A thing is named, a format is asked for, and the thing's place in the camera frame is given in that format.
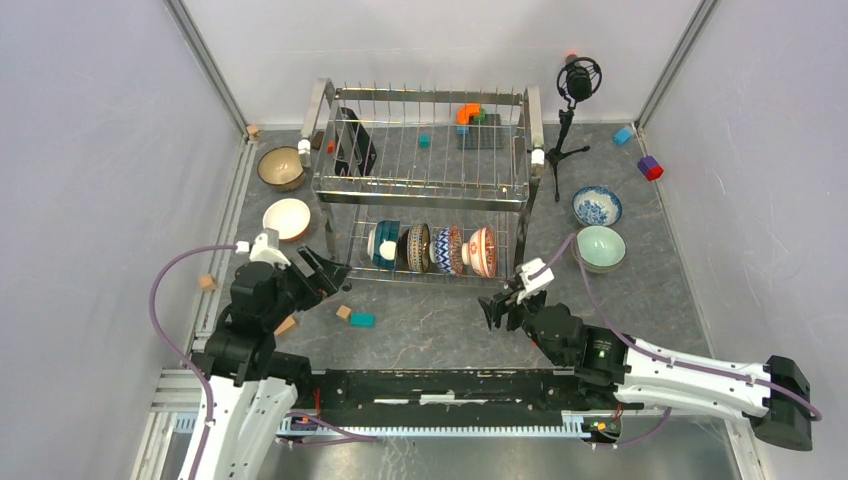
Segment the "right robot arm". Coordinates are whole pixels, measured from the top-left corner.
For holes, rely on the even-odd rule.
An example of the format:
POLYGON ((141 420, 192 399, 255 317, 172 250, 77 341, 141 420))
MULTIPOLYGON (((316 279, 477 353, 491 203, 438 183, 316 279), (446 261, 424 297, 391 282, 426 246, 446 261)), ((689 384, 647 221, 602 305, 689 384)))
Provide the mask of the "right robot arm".
POLYGON ((545 292, 501 292, 478 300, 489 329, 520 329, 556 367, 577 379, 592 409, 641 404, 746 421, 756 439, 787 450, 813 448, 809 381, 798 364, 772 355, 739 363, 675 352, 610 328, 587 325, 545 292))

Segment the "blue zigzag patterned bowl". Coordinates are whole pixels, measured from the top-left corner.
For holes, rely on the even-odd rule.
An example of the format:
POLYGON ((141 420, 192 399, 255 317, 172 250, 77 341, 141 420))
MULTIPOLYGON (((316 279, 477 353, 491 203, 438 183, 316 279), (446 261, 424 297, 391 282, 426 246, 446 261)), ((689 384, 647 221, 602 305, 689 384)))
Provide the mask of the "blue zigzag patterned bowl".
POLYGON ((445 274, 461 276, 465 266, 462 244, 462 229, 458 225, 438 230, 429 247, 431 262, 445 274))

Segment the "teal white cup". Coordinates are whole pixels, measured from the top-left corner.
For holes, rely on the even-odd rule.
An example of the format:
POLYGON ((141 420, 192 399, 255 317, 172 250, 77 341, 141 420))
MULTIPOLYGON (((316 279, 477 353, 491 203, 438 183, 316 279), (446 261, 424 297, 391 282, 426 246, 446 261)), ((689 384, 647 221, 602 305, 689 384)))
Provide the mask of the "teal white cup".
POLYGON ((395 269, 399 235, 400 222, 397 220, 381 220, 369 233, 367 254, 378 269, 395 269))

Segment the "dark patterned bowl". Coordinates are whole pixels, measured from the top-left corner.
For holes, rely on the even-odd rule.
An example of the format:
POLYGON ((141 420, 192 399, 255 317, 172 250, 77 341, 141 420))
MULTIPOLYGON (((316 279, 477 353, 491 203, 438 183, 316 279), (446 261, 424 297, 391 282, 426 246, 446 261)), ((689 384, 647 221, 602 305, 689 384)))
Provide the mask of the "dark patterned bowl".
POLYGON ((430 229, 426 223, 413 225, 407 231, 407 264, 414 273, 427 273, 430 269, 430 229))

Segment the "orange plastic bowl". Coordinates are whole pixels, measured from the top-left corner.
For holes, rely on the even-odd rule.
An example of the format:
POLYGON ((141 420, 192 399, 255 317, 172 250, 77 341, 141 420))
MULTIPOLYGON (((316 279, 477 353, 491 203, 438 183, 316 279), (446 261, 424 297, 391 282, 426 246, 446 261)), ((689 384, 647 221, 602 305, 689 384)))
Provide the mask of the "orange plastic bowl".
POLYGON ((281 242, 303 237, 311 222, 310 207, 302 200, 285 198, 270 205, 262 218, 264 229, 274 230, 281 242))

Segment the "blue white floral bowl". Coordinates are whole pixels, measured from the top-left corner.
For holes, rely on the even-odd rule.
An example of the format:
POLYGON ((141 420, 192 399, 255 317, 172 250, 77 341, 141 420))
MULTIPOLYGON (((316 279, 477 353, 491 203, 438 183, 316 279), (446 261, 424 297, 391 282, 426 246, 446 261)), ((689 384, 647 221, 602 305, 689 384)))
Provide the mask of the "blue white floral bowl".
POLYGON ((579 189, 572 197, 572 211, 582 226, 610 227, 623 214, 618 196, 602 186, 587 186, 579 189))

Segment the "pink patterned bowl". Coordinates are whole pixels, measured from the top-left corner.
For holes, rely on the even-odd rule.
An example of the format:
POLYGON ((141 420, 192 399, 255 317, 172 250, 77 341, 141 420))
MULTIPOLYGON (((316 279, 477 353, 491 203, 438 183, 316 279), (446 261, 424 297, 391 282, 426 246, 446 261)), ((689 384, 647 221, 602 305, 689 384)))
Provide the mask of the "pink patterned bowl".
POLYGON ((480 277, 494 278, 497 274, 497 240, 491 226, 471 234, 461 248, 463 263, 480 277))

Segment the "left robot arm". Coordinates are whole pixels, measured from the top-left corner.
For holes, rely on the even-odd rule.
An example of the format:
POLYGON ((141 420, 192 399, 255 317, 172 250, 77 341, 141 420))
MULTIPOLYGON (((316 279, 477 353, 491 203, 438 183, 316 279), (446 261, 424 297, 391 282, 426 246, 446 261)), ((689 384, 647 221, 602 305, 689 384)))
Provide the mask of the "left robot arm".
POLYGON ((182 479, 254 479, 285 414, 314 394, 310 361, 276 349, 276 330, 291 315, 337 293, 351 268, 297 250, 303 273, 281 251, 255 242, 237 268, 230 302, 190 366, 199 374, 199 422, 182 479))

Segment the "brown glazed bowl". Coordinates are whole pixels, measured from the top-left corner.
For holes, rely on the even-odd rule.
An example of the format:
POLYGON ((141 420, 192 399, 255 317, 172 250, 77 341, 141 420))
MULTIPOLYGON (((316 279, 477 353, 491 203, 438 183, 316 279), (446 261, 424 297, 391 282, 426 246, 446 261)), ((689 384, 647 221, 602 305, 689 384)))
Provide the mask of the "brown glazed bowl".
POLYGON ((306 180, 306 171, 295 147, 279 147, 266 153, 257 165, 260 180, 281 192, 299 188, 306 180))

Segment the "steel two-tier dish rack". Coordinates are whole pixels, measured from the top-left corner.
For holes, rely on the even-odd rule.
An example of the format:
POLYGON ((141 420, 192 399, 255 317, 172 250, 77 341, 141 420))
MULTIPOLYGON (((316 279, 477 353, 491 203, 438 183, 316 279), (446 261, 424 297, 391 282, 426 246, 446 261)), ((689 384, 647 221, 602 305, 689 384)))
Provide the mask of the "steel two-tier dish rack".
POLYGON ((299 153, 310 163, 330 256, 349 264, 357 279, 504 287, 525 257, 531 212, 544 172, 541 94, 519 91, 433 90, 412 87, 341 86, 317 80, 303 122, 299 153), (501 150, 460 150, 458 109, 479 103, 499 114, 506 129, 501 150), (369 131, 378 159, 371 176, 337 176, 334 140, 339 109, 352 109, 369 131), (311 139, 324 131, 320 150, 311 139), (429 135, 431 146, 418 145, 429 135), (426 223, 430 233, 458 225, 465 236, 491 226, 497 240, 497 274, 484 278, 466 267, 452 276, 431 266, 414 273, 404 262, 378 269, 367 239, 381 220, 402 229, 426 223))

